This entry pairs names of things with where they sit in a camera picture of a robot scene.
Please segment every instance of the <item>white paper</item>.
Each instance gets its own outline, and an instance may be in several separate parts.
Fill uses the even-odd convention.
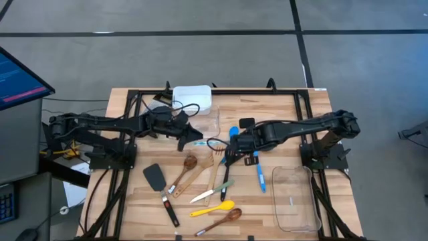
[[[89,174],[89,165],[87,163],[74,165],[72,169],[81,173]],[[79,204],[86,197],[86,188],[72,185],[66,181],[63,181],[62,183],[64,184],[67,204],[69,207]]]

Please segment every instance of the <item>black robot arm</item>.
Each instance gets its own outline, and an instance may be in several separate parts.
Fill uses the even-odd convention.
[[[302,121],[267,120],[233,136],[229,148],[243,154],[269,151],[289,138],[319,131],[328,131],[317,144],[327,150],[343,138],[354,138],[360,128],[354,115],[345,110]]]
[[[91,169],[129,169],[134,165],[136,145],[128,145],[119,138],[108,139],[91,131],[116,131],[131,137],[145,137],[156,134],[176,137],[177,149],[182,151],[186,143],[203,139],[203,134],[188,123],[189,116],[181,111],[173,116],[167,106],[160,106],[140,116],[130,118],[109,118],[90,114],[68,113],[53,116],[49,120],[51,138],[61,142],[76,140],[94,146]]]

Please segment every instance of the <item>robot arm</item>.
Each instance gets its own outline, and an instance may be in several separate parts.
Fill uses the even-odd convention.
[[[329,149],[343,138],[354,138],[360,128],[351,112],[339,110],[323,116],[302,121],[284,123],[282,120],[267,120],[249,127],[232,137],[230,149],[236,153],[250,154],[254,151],[269,151],[289,138],[328,131],[319,140],[321,149]]]
[[[108,118],[74,113],[53,116],[49,120],[49,129],[54,139],[61,141],[75,139],[81,143],[106,148],[114,148],[114,145],[109,143],[109,139],[95,137],[89,131],[116,131],[135,137],[147,135],[155,137],[155,134],[162,134],[167,137],[176,137],[179,140],[178,150],[182,151],[186,143],[203,139],[203,134],[187,123],[188,119],[184,111],[173,116],[167,106],[160,106],[130,118]]]

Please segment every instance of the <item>desk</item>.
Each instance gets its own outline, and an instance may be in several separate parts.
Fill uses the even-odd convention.
[[[106,116],[117,117],[123,114],[127,92],[127,88],[112,89]],[[320,116],[332,111],[327,91],[309,89],[308,93],[314,116]],[[152,97],[152,95],[146,95],[144,100],[149,103]],[[287,95],[213,95],[213,105],[219,108],[221,127],[219,138],[224,140],[229,138],[229,128],[233,125],[238,125],[240,118],[254,117],[256,121],[268,119],[297,120],[294,98]],[[103,132],[102,134],[108,138],[118,136],[117,133]],[[181,223],[180,227],[174,228],[167,212],[163,208],[159,193],[150,188],[142,174],[142,170],[153,163],[158,163],[164,173],[167,181],[166,189],[168,189],[169,185],[180,174],[187,151],[191,149],[195,151],[196,147],[189,143],[185,146],[185,151],[180,153],[176,151],[177,142],[164,137],[159,139],[150,137],[137,139],[138,155],[134,169],[130,172],[120,239],[174,240],[175,232],[177,232],[183,236],[184,240],[247,240],[250,235],[253,235],[256,240],[317,240],[316,232],[283,232],[274,222],[273,197],[271,194],[272,170],[277,166],[293,169],[302,165],[298,150],[300,141],[298,137],[292,138],[276,147],[273,151],[259,154],[267,183],[266,193],[260,191],[254,166],[246,167],[242,161],[231,166],[229,179],[234,179],[235,184],[228,188],[226,199],[232,199],[236,203],[235,207],[243,210],[243,215],[238,221],[222,224],[196,238],[193,237],[195,232],[220,220],[226,214],[224,211],[218,211],[197,218],[189,217],[190,212],[205,208],[201,202],[189,204],[189,201],[196,195],[206,191],[211,168],[204,170],[177,199],[171,195],[169,196]],[[208,151],[207,147],[197,148],[198,150]],[[87,199],[89,199],[95,183],[103,172],[103,170],[97,170],[91,174]],[[224,173],[225,167],[220,166],[215,186],[218,186],[223,181]],[[183,180],[188,176],[190,176],[190,173],[187,173]],[[333,207],[355,234],[362,235],[349,180],[336,170],[327,170],[326,176]],[[106,205],[110,178],[111,171],[107,173],[96,190],[90,207],[88,225],[95,222]],[[215,193],[211,197],[209,206],[216,206],[219,203],[219,193]],[[329,235],[325,212],[322,215],[324,230],[326,235]],[[83,222],[84,216],[85,212],[82,212],[81,222]],[[116,210],[113,210],[108,231],[109,235],[113,233],[115,217]]]

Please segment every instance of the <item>knife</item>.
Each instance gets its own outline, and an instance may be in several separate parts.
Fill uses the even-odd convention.
[[[208,190],[208,191],[206,191],[206,192],[202,193],[201,195],[198,195],[197,197],[193,198],[193,199],[190,201],[190,203],[192,204],[192,203],[194,203],[194,202],[196,202],[196,201],[199,201],[200,199],[203,199],[203,198],[205,198],[205,197],[207,197],[207,196],[209,196],[209,195],[211,195],[211,194],[215,193],[216,191],[220,191],[220,190],[222,190],[224,187],[229,187],[230,185],[232,185],[232,184],[234,184],[234,183],[235,183],[235,180],[230,180],[230,181],[228,181],[228,182],[226,182],[226,183],[223,183],[223,184],[221,184],[220,186],[218,186],[218,187],[216,187],[216,188],[214,188],[214,189]]]

